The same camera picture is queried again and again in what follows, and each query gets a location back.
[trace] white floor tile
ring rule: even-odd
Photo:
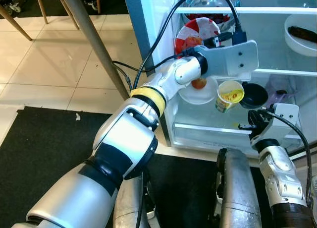
[[[6,84],[5,83],[0,83],[0,95],[2,93],[2,91],[4,90]]]
[[[27,31],[35,39],[39,31]],[[0,83],[7,83],[33,44],[20,32],[0,32]]]
[[[123,15],[107,15],[102,30],[133,30],[130,16]]]
[[[112,60],[121,61],[131,66],[139,68],[141,63],[140,51],[138,48],[137,40],[132,30],[102,30],[100,31],[100,37],[103,40]],[[136,72],[120,66],[130,77],[131,83],[133,83]],[[146,75],[143,74],[140,78],[140,84],[144,82]],[[105,69],[98,60],[95,52],[92,52],[84,72],[79,80],[78,87],[86,88],[105,88],[115,89],[115,85],[112,83]]]
[[[25,105],[67,109],[75,88],[7,84],[0,96],[0,105]]]
[[[112,114],[122,103],[123,99],[117,90],[76,88],[67,109]]]
[[[24,106],[0,105],[0,145],[16,118],[16,111],[23,108]]]
[[[15,17],[14,20],[25,31],[41,31],[45,25],[43,17]],[[0,32],[2,31],[18,31],[5,19],[0,19]]]
[[[106,15],[96,15],[90,16],[95,28],[100,30]],[[43,31],[53,31],[53,30],[77,30],[73,21],[69,16],[50,16],[48,18],[48,24],[44,26]]]
[[[42,31],[10,83],[75,87],[91,49],[80,31]]]

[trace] open refrigerator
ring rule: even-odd
[[[172,6],[179,0],[126,0],[142,58]],[[288,47],[284,39],[284,22],[290,14],[312,15],[317,23],[316,0],[239,0],[237,12],[248,40],[258,45],[259,68],[249,82],[289,92],[284,102],[300,107],[297,126],[309,143],[317,141],[317,58],[301,55]],[[185,24],[185,13],[230,13],[228,7],[179,7],[174,13],[160,43],[153,52],[151,64],[157,64],[174,53],[175,38]],[[193,105],[178,94],[166,107],[163,131],[171,146],[218,153],[229,147],[257,158],[248,134],[238,124],[248,124],[248,109],[237,105],[227,113],[215,108],[215,99],[204,105]],[[291,131],[281,143],[288,153],[302,147],[299,136]]]

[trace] wire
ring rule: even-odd
[[[177,57],[181,57],[181,56],[184,56],[184,54],[183,54],[183,53],[180,53],[180,54],[177,54],[177,55],[173,55],[173,56],[167,57],[167,58],[165,58],[164,60],[162,60],[160,63],[158,63],[157,65],[155,65],[155,66],[153,66],[153,67],[151,67],[151,68],[149,68],[149,69],[143,70],[142,73],[150,72],[150,71],[156,69],[157,67],[161,66],[162,64],[164,64],[166,61],[168,61],[168,60],[170,60],[170,59],[172,59],[172,58],[177,58]],[[129,68],[129,69],[132,69],[132,70],[134,70],[134,71],[137,71],[137,72],[139,71],[137,68],[132,67],[132,66],[126,64],[126,63],[122,63],[122,62],[115,61],[115,60],[112,61],[112,63],[120,64],[120,65],[122,65],[122,66],[125,66],[125,67],[127,67],[127,68]]]
[[[131,80],[130,80],[129,76],[122,70],[122,68],[118,67],[114,63],[113,63],[113,65],[120,73],[122,73],[122,75],[125,78],[125,81],[127,82],[128,86],[129,86],[130,91],[132,91],[132,85],[131,85]]]
[[[170,56],[170,57],[167,57],[166,59],[164,59],[163,61],[161,61],[160,63],[158,63],[157,65],[151,67],[150,69],[153,70],[153,69],[156,69],[157,67],[161,66],[162,64],[164,64],[166,61],[172,59],[172,58],[178,58],[178,57],[181,57],[183,56],[184,54],[183,53],[180,53],[180,54],[177,54],[177,55],[173,55],[173,56]]]
[[[258,110],[258,112],[260,114],[267,114],[267,115],[270,115],[282,122],[284,122],[285,124],[287,124],[290,128],[292,128],[293,130],[295,130],[295,132],[300,136],[300,138],[302,139],[303,143],[304,143],[304,147],[305,147],[305,150],[306,150],[306,157],[307,157],[307,184],[306,184],[306,196],[305,196],[305,199],[306,199],[306,202],[307,202],[307,206],[311,209],[311,203],[312,203],[312,200],[311,200],[311,182],[312,182],[312,159],[311,159],[311,151],[310,151],[310,148],[309,148],[309,145],[308,145],[308,141],[307,139],[305,138],[305,136],[303,135],[303,133],[296,127],[294,126],[291,122],[289,122],[288,120],[284,119],[283,117],[277,115],[277,114],[274,114],[274,113],[271,113],[271,112],[268,112],[268,111],[265,111],[265,110]]]
[[[141,173],[141,195],[140,195],[140,203],[139,203],[139,208],[138,208],[138,216],[137,216],[137,222],[136,222],[136,225],[135,225],[135,228],[139,228],[140,227],[140,223],[141,223],[141,216],[142,216],[142,208],[143,208],[143,188],[144,188],[144,172]]]
[[[137,68],[132,67],[132,66],[126,64],[126,63],[122,63],[122,62],[120,62],[120,61],[115,61],[115,60],[114,60],[114,61],[112,61],[112,63],[117,63],[117,64],[122,65],[122,66],[124,66],[124,67],[127,67],[127,68],[129,68],[129,69],[131,69],[131,70],[139,71]]]
[[[145,66],[146,62],[148,61],[148,59],[150,58],[150,56],[152,55],[153,51],[155,50],[155,48],[157,47],[159,41],[161,40],[162,36],[163,36],[163,33],[165,31],[165,29],[167,28],[167,25],[172,17],[172,15],[174,14],[174,12],[176,11],[176,9],[182,5],[182,3],[186,1],[186,0],[180,0],[177,4],[174,5],[174,7],[171,9],[171,11],[169,12],[164,24],[162,25],[162,28],[160,29],[159,33],[158,33],[158,36],[154,42],[154,44],[152,45],[152,47],[150,48],[149,52],[148,52],[148,55],[146,56],[146,58],[144,59],[144,61],[142,62],[142,64],[140,65],[140,68],[138,70],[138,73],[134,79],[134,83],[133,83],[133,89],[136,89],[137,86],[138,86],[138,82],[139,82],[139,78],[141,76],[141,73],[142,73],[142,69],[143,67]],[[231,0],[225,0],[231,11],[232,11],[232,14],[233,14],[233,17],[234,17],[234,20],[235,20],[235,27],[236,27],[236,31],[240,31],[241,30],[241,23],[240,23],[240,20],[239,20],[239,17],[238,17],[238,13],[236,11],[236,9],[234,8],[234,5],[232,3]]]

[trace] refrigerator drawer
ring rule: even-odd
[[[250,158],[257,158],[258,153],[251,148],[249,131],[174,123],[173,145],[181,148],[200,149],[217,153],[221,148],[241,150]],[[289,134],[281,145],[289,153],[301,144],[300,137]]]

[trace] wooden table leg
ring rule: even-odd
[[[79,26],[77,25],[77,22],[75,21],[73,14],[71,13],[71,11],[69,10],[67,4],[65,3],[64,0],[60,0],[61,4],[63,5],[63,7],[65,8],[65,10],[67,11],[67,14],[70,16],[71,20],[73,21],[75,27],[77,30],[79,30]]]
[[[10,14],[7,13],[7,11],[1,5],[0,5],[0,15],[3,16],[6,20],[8,20],[8,22],[10,22],[12,26],[14,26],[19,32],[21,32],[21,34],[25,36],[29,41],[32,40],[32,38],[22,29],[22,27],[20,27],[18,23],[16,23],[16,21],[12,18],[12,16],[10,16]]]
[[[100,14],[101,13],[100,0],[97,0],[97,9],[98,9],[98,14]]]
[[[45,21],[46,24],[48,24],[48,20],[46,19],[46,13],[45,13],[45,9],[44,9],[44,6],[43,6],[43,2],[42,2],[42,0],[38,0],[38,2],[39,2],[39,5],[40,5],[40,9],[41,9],[44,21]]]

